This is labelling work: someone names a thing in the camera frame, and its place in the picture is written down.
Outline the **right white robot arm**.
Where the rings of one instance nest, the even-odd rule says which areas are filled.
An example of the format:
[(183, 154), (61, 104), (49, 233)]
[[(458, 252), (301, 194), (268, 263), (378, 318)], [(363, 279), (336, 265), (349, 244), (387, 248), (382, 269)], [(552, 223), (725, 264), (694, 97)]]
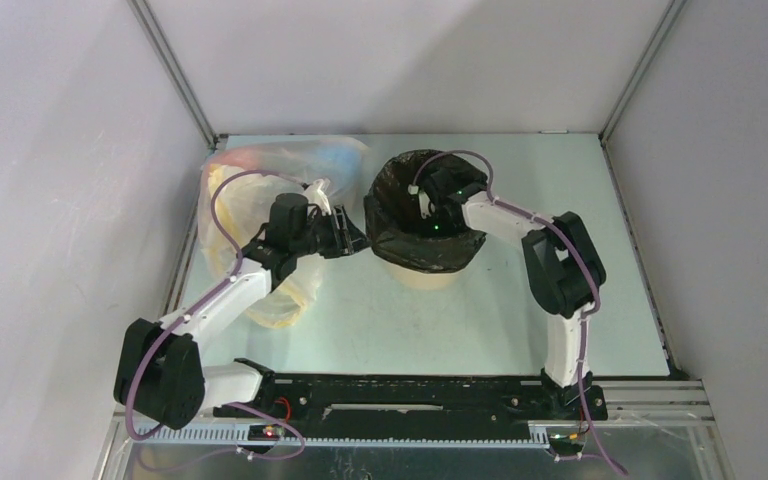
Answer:
[(417, 173), (408, 193), (422, 219), (482, 232), (522, 249), (528, 286), (550, 315), (541, 392), (545, 411), (566, 418), (582, 403), (588, 364), (589, 323), (601, 307), (604, 265), (583, 220), (573, 212), (547, 218), (493, 196), (481, 181), (443, 169)]

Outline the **clear plastic bag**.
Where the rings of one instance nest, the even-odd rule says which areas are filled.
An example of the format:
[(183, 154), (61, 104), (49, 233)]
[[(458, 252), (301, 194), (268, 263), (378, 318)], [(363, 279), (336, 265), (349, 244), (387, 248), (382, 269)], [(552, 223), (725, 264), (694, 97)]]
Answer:
[(303, 192), (304, 183), (324, 180), (331, 205), (357, 204), (368, 147), (350, 137), (256, 142), (221, 152), (202, 169), (197, 231), (207, 270), (218, 280), (230, 269), (235, 251), (215, 225), (241, 246), (267, 221), (281, 193)]

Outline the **black trash bag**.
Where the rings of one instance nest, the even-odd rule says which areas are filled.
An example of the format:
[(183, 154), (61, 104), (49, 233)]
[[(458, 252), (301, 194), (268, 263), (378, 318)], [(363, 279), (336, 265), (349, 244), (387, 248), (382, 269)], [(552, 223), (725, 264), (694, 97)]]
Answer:
[(486, 234), (450, 220), (421, 217), (408, 192), (415, 177), (424, 181), (442, 171), (454, 180), (485, 186), (488, 175), (460, 156), (418, 149), (389, 159), (364, 196), (366, 236), (380, 259), (426, 274), (464, 269), (486, 242)]

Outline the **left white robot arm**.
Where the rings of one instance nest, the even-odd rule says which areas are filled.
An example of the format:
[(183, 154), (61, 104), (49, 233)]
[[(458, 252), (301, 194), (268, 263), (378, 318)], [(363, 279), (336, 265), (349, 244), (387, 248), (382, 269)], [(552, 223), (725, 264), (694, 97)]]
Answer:
[(203, 353), (245, 310), (282, 285), (300, 259), (347, 257), (368, 245), (342, 206), (323, 207), (296, 193), (278, 195), (268, 220), (237, 247), (220, 281), (189, 306), (129, 325), (114, 400), (127, 415), (139, 413), (173, 430), (203, 410), (231, 403), (252, 416), (268, 414), (276, 403), (270, 369), (246, 359), (206, 366)]

